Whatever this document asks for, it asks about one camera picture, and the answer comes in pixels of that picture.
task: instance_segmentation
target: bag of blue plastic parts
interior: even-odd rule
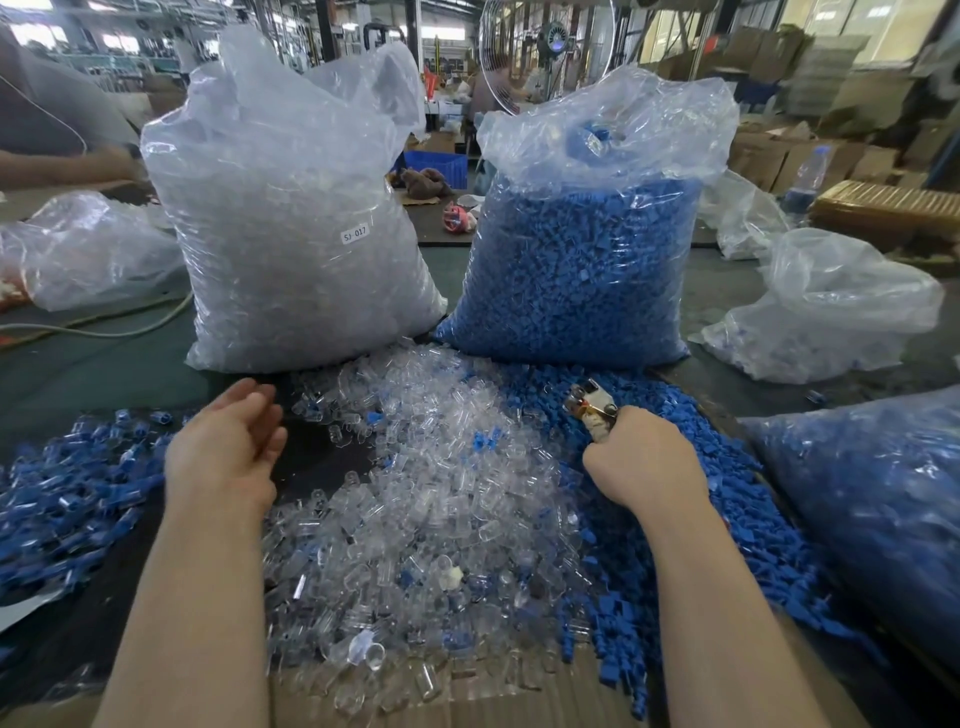
[[[960,671],[960,386],[741,422],[844,580]]]
[[[497,169],[437,337],[505,361],[634,368],[686,354],[680,296],[704,181],[738,113],[719,79],[632,66],[477,132]]]

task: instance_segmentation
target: pile of clear plastic parts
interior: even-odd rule
[[[583,476],[542,413],[507,411],[499,377],[490,360],[409,341],[302,376],[294,412],[338,446],[372,441],[374,466],[272,511],[268,649],[284,680],[342,714],[432,700],[448,661],[451,679],[485,670],[506,692],[557,668],[558,602],[592,586],[572,495]],[[583,611],[569,624],[589,639]]]

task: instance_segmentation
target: label sticker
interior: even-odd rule
[[[355,228],[350,228],[348,231],[343,231],[340,233],[340,240],[344,245],[349,245],[355,240],[359,240],[361,237],[367,237],[370,234],[370,223],[361,223]]]

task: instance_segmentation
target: blue plastic crate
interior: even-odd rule
[[[436,169],[453,189],[467,189],[467,155],[411,151],[403,153],[403,161],[408,169],[418,172]]]

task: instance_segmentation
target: plastic water bottle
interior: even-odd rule
[[[813,201],[820,193],[820,185],[824,183],[827,168],[830,163],[830,147],[828,144],[813,150],[809,159],[801,164],[797,171],[797,179],[783,196],[780,208],[790,216],[803,218],[810,209]]]

